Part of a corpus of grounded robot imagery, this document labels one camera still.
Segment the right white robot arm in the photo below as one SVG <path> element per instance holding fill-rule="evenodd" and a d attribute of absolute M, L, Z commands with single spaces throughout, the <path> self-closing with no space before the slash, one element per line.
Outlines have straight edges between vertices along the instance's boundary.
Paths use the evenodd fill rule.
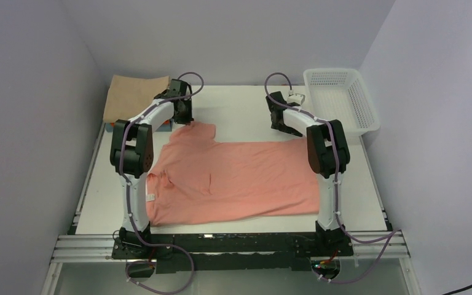
<path fill-rule="evenodd" d="M 322 255 L 329 255 L 347 236 L 339 209 L 339 192 L 342 176 L 350 163 L 350 151 L 341 121 L 318 118 L 296 103 L 287 103 L 281 92 L 266 95 L 270 111 L 271 128 L 307 141 L 309 166 L 317 175 L 320 189 L 320 207 L 316 221 L 314 247 Z"/>

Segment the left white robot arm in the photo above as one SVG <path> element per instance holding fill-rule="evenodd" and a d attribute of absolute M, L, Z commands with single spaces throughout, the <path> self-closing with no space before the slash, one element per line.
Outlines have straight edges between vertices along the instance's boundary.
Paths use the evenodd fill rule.
<path fill-rule="evenodd" d="M 131 119 L 114 123 L 109 159 L 120 176 L 124 195 L 118 240 L 136 258 L 144 258 L 152 250 L 146 178 L 154 161 L 153 133 L 169 119 L 177 124 L 191 123 L 193 94 L 189 83 L 172 79 L 146 109 Z"/>

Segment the pink t shirt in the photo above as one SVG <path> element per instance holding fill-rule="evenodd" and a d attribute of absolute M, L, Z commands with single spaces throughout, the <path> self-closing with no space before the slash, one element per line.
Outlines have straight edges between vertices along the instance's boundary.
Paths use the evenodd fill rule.
<path fill-rule="evenodd" d="M 315 214 L 319 185 L 303 138 L 221 143 L 213 124 L 177 129 L 146 180 L 154 226 Z"/>

